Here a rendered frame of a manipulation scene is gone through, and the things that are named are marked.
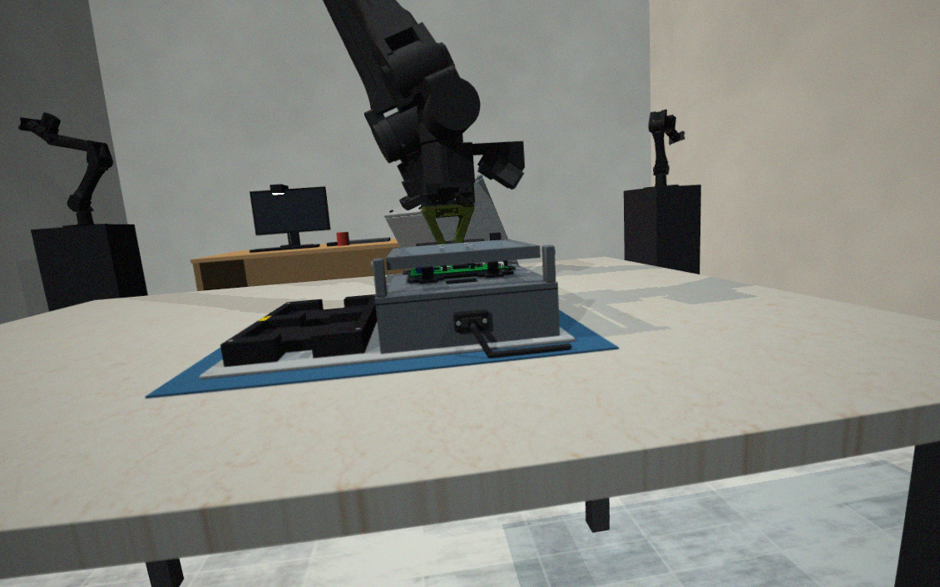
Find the green circuit board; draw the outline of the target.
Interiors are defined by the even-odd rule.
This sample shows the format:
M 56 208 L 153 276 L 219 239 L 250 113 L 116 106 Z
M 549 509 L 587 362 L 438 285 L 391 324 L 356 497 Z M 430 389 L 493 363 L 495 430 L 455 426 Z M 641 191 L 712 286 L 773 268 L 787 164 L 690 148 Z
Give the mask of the green circuit board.
M 439 274 L 467 274 L 468 272 L 478 272 L 478 271 L 487 271 L 487 262 L 485 263 L 474 263 L 475 269 L 471 269 L 470 265 L 447 265 L 447 271 L 443 271 L 443 267 L 433 267 L 433 275 Z M 498 262 L 498 269 L 508 269 L 506 265 L 502 268 L 502 262 Z M 423 276 L 422 268 L 411 269 L 411 278 L 419 278 Z

